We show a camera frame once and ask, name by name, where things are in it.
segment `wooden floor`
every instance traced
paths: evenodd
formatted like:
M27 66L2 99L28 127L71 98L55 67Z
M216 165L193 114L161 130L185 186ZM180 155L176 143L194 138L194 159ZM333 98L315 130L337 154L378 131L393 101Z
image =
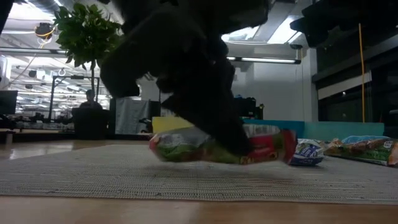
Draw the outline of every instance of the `wooden floor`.
M134 141L65 141L0 146L0 160ZM1 224L395 223L397 206L320 203L216 203L161 200L0 197Z

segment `carpet mat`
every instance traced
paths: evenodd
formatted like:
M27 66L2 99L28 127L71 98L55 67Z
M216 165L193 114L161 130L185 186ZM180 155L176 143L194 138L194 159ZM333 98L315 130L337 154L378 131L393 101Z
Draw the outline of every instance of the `carpet mat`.
M318 167L176 164L115 145L1 161L0 195L398 205L398 169L332 157Z

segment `potted plant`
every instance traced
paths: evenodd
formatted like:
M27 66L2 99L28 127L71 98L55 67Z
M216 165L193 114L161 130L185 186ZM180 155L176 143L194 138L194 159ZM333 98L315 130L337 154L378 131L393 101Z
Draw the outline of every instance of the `potted plant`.
M66 51L67 63L74 61L75 67L87 70L90 63L91 90L95 95L95 68L107 53L118 44L121 25L104 17L102 10L93 4L84 6L75 3L73 11L60 7L55 12L54 25L60 31L58 40L60 49ZM91 102L91 108L72 110L75 132L82 139L104 139L107 134L109 111L99 110Z

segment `green leaves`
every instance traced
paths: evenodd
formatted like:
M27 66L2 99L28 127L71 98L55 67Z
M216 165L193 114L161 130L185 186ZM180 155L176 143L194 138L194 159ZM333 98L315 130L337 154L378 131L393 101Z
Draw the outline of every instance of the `green leaves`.
M73 12L65 7L55 12L54 24L58 25L60 35L57 43L66 50L67 63L74 60L75 67L86 69L85 63L91 63L90 70L100 64L106 54L119 43L118 31L121 25L110 21L94 4L73 5Z

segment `computer monitor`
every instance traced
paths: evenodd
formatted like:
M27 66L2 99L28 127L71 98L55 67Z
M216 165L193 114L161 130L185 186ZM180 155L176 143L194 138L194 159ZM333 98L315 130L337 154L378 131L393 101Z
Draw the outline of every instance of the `computer monitor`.
M15 114L18 91L0 90L0 114Z

